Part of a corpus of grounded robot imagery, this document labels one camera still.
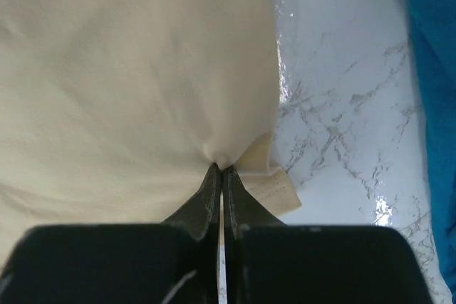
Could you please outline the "yellow t shirt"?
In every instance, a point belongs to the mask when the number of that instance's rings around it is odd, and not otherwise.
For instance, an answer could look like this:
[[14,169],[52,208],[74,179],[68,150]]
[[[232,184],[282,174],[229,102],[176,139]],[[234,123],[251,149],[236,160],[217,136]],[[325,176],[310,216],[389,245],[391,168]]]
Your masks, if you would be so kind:
[[162,221],[211,164],[299,208],[278,67],[270,0],[1,0],[1,258],[41,224]]

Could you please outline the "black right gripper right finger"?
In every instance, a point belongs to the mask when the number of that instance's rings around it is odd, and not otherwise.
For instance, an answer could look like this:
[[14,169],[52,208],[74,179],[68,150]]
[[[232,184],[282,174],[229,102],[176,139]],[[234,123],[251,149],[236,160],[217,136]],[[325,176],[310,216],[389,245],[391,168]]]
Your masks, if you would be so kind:
[[243,226],[284,226],[245,189],[233,166],[222,173],[222,196],[226,239],[237,239]]

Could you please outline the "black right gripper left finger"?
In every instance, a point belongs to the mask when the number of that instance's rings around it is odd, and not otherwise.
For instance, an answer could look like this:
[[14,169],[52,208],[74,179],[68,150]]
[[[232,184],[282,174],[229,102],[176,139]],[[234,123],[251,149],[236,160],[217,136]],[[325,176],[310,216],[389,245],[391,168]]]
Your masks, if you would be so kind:
[[162,223],[185,229],[195,240],[218,240],[221,192],[222,173],[212,164],[197,192]]

